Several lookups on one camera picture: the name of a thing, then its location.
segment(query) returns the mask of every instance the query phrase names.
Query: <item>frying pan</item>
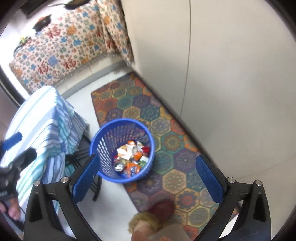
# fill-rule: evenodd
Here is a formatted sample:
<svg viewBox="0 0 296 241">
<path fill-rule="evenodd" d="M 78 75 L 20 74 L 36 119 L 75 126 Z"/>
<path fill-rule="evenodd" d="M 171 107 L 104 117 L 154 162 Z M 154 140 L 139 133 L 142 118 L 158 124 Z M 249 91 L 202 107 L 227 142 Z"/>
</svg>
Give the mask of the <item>frying pan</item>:
<svg viewBox="0 0 296 241">
<path fill-rule="evenodd" d="M 41 31 L 45 26 L 49 25 L 51 22 L 50 19 L 51 15 L 48 15 L 44 18 L 39 19 L 39 21 L 34 25 L 33 29 L 36 30 L 36 32 Z"/>
<path fill-rule="evenodd" d="M 64 5 L 64 8 L 67 10 L 73 10 L 76 9 L 84 4 L 87 4 L 90 0 L 72 0 L 71 2 L 65 3 L 58 3 L 58 4 L 51 4 L 48 5 L 48 7 L 55 7 L 59 5 Z"/>
</svg>

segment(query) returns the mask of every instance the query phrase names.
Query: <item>striped blanket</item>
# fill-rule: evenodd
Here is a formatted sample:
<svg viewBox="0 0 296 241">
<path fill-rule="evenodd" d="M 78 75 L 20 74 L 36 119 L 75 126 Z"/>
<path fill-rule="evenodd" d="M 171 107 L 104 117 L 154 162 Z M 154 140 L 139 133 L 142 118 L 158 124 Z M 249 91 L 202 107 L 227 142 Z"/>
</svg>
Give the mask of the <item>striped blanket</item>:
<svg viewBox="0 0 296 241">
<path fill-rule="evenodd" d="M 22 133 L 23 138 L 5 153 L 0 166 L 7 166 L 28 147 L 36 149 L 36 160 L 21 172 L 17 183 L 19 204 L 23 210 L 26 210 L 36 180 L 58 182 L 73 173 L 72 165 L 65 168 L 65 156 L 76 151 L 85 128 L 85 120 L 51 86 L 36 91 L 19 108 L 5 138 L 16 132 Z"/>
</svg>

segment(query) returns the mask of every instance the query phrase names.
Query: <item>patterned floor mat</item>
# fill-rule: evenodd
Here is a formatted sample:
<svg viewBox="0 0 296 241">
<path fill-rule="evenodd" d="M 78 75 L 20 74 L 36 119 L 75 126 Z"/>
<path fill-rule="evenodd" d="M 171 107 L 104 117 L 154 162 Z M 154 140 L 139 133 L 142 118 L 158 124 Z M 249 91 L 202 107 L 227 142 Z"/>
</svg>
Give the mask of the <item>patterned floor mat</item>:
<svg viewBox="0 0 296 241">
<path fill-rule="evenodd" d="M 173 200 L 176 211 L 169 223 L 181 224 L 195 239 L 219 206 L 195 170 L 195 158 L 201 154 L 197 146 L 134 72 L 95 90 L 91 97 L 100 127 L 114 119 L 131 118 L 147 126 L 154 137 L 151 172 L 125 185 L 137 210 Z"/>
</svg>

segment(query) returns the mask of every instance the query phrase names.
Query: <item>floor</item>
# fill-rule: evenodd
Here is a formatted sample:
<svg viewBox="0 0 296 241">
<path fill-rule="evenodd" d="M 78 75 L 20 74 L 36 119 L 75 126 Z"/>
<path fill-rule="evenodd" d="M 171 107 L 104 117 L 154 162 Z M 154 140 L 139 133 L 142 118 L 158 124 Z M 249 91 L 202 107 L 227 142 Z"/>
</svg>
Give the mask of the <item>floor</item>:
<svg viewBox="0 0 296 241">
<path fill-rule="evenodd" d="M 90 139 L 99 130 L 99 124 L 92 104 L 91 92 L 124 76 L 130 71 L 132 69 L 128 67 L 120 68 L 101 77 L 67 98 L 67 101 L 75 107 L 77 113 L 89 123 L 87 136 Z M 93 202 L 92 197 L 93 192 L 89 191 L 84 200 L 78 203 L 78 208 L 97 235 L 103 241 L 130 241 L 131 235 L 127 231 L 128 223 L 137 213 L 137 210 L 128 197 L 123 185 L 103 180 L 98 200 Z M 73 236 L 61 212 L 59 212 L 59 217 L 66 233 Z M 223 236 L 231 231 L 234 222 L 235 219 L 227 225 Z"/>
</svg>

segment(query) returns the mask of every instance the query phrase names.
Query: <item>black chair leg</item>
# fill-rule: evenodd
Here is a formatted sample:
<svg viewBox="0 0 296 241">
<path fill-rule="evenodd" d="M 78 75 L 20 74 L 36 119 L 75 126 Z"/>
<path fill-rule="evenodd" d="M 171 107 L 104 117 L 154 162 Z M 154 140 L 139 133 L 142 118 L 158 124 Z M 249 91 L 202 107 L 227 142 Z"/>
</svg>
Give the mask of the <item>black chair leg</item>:
<svg viewBox="0 0 296 241">
<path fill-rule="evenodd" d="M 99 197 L 99 193 L 101 190 L 101 186 L 102 186 L 102 178 L 100 176 L 98 176 L 98 187 L 94 193 L 94 197 L 93 197 L 93 201 L 95 202 L 96 200 L 98 200 Z"/>
</svg>

